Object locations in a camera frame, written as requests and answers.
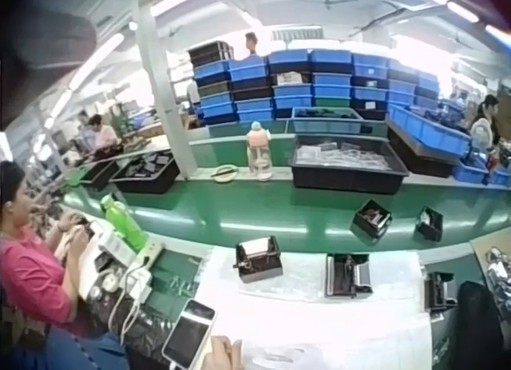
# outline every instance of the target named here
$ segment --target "ceiling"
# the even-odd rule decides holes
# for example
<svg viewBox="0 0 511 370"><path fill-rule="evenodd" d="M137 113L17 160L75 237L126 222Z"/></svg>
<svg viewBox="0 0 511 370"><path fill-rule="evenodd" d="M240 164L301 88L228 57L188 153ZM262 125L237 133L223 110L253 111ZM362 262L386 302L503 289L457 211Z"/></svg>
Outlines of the ceiling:
<svg viewBox="0 0 511 370"><path fill-rule="evenodd" d="M16 25L11 34L16 35L11 39L16 41L12 41L12 54L23 71L18 75L23 77L19 78L22 89L17 91L24 93L13 94L9 110L2 111L12 117L2 128L9 123L6 132L14 156L27 149L27 139L40 128L35 111L47 115L69 83L69 72L112 35L122 32L125 40L73 94L57 122L76 113L84 100L93 102L102 86L116 85L141 68L134 32L128 29L131 1L26 0L13 16ZM501 25L500 18L488 16L487 12L494 10L489 9L486 0L458 1L470 5L487 22ZM40 19L20 19L34 9L42 12ZM490 78L511 76L509 50L489 36L483 26L470 24L430 0L347 0L332 5L326 0L188 0L157 18L162 46L178 53L208 39L247 30L250 26L242 19L243 11L265 26L319 25L325 38L339 40L366 40L369 29L377 26L456 53ZM367 28L375 19L379 19L378 25Z"/></svg>

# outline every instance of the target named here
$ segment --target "woman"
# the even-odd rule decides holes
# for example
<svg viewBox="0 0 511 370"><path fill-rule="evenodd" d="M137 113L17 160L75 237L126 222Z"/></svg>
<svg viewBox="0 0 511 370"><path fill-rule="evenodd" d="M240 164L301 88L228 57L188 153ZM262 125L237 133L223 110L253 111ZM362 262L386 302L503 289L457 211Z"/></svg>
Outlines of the woman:
<svg viewBox="0 0 511 370"><path fill-rule="evenodd" d="M65 268L53 255L63 233L80 218L64 215L42 242L28 227L34 204L26 194L25 172L13 162L0 162L0 193L0 281L7 304L31 320L83 336L85 326L77 320L77 290L78 260L88 242L85 231L77 228L72 236Z"/></svg>

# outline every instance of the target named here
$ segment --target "hand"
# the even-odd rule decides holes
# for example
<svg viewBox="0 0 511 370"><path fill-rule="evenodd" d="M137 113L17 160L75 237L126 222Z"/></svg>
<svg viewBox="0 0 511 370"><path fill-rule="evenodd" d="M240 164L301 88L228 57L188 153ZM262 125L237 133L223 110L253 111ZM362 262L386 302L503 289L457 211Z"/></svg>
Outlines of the hand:
<svg viewBox="0 0 511 370"><path fill-rule="evenodd" d="M202 363L202 370L242 370L241 341L231 345L225 336L211 338L212 352L208 353Z"/></svg>

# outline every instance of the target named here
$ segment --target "workstation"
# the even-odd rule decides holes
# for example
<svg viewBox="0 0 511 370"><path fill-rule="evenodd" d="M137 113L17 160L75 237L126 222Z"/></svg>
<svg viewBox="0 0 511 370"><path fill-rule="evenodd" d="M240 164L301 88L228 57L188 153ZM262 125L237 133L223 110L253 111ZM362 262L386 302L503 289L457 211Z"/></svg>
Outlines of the workstation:
<svg viewBox="0 0 511 370"><path fill-rule="evenodd" d="M286 0L285 22L277 0L165 1L134 0L113 44L98 30L96 52L110 53L68 78L64 104L41 110L29 153L40 161L48 145L59 205L89 223L80 298L131 368L199 370L212 349L202 338L227 336L243 340L246 370L294 368L277 356L318 370L456 370L470 283L501 290L507 349L507 256L487 253L511 235L511 72L492 22L465 0ZM389 2L401 13L387 17ZM383 21L330 24L365 7ZM436 35L445 26L452 46ZM52 134L83 109L123 147L64 155ZM109 196L143 248L130 249ZM196 348L176 344L191 340L177 328L191 307L214 316L199 316Z"/></svg>

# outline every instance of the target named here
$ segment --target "green water bottle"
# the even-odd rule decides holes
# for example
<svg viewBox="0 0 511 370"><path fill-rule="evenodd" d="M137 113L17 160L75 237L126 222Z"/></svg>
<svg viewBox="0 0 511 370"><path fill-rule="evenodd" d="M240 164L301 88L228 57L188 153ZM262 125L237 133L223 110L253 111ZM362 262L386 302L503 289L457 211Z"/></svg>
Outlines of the green water bottle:
<svg viewBox="0 0 511 370"><path fill-rule="evenodd" d="M101 206L106 220L122 235L135 253L140 252L149 236L129 215L125 205L115 201L111 195L106 195L101 199Z"/></svg>

